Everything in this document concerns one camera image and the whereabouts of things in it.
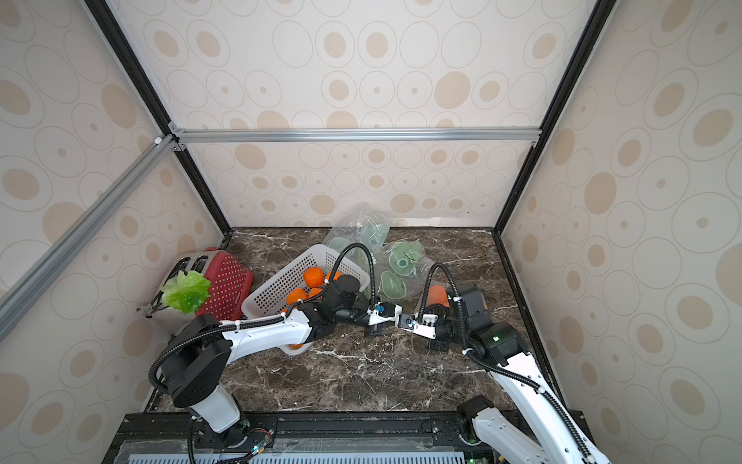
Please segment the blue-seal clear zip-top bag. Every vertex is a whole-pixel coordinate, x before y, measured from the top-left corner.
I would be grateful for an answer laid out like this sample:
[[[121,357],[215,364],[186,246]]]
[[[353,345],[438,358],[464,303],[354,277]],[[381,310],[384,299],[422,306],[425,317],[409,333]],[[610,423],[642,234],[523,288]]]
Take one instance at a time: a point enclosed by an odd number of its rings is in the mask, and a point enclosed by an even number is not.
[[[417,301],[417,308],[415,309],[415,318],[422,320],[423,317],[419,316],[421,310],[423,314],[434,314],[439,321],[444,320],[448,316],[450,309],[450,299],[448,298],[449,288],[444,286],[442,282],[434,280],[428,286],[427,300],[423,303],[423,294],[420,294],[419,300]]]

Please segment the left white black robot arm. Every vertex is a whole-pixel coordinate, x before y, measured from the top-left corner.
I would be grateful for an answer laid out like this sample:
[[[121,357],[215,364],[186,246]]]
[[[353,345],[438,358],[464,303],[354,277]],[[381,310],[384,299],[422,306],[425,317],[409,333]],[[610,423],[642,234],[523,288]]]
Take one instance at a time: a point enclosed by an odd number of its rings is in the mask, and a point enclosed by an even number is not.
[[[298,299],[274,316],[241,321],[218,321],[210,314],[196,317],[173,338],[151,365],[148,377],[175,406],[195,414],[218,434],[242,425],[243,412],[221,384],[224,369],[249,355],[284,345],[303,345],[326,338],[339,324],[375,328],[397,323],[402,307],[376,295],[374,270],[369,270],[370,295],[354,276],[336,276],[353,249],[370,265],[368,247],[353,243],[335,259],[325,286],[314,296]]]

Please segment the green-seal clear zip-top bag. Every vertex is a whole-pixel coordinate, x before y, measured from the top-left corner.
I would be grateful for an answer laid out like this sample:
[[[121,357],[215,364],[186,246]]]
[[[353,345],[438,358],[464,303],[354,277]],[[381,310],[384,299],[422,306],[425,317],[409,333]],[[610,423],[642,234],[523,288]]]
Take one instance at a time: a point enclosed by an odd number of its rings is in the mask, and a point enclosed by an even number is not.
[[[434,264],[419,240],[384,244],[377,255],[378,290],[383,301],[403,302],[419,297]]]

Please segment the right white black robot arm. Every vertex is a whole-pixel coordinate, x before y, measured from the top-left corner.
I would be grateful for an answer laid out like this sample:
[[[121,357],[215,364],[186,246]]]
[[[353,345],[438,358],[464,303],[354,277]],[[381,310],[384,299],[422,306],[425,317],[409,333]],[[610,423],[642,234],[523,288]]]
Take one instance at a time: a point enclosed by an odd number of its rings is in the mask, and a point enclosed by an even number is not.
[[[448,266],[432,265],[423,287],[415,334],[455,343],[512,399],[530,433],[478,397],[460,407],[463,439],[489,446],[508,463],[608,463],[545,380],[525,340],[507,323],[494,323],[482,293],[457,285]]]

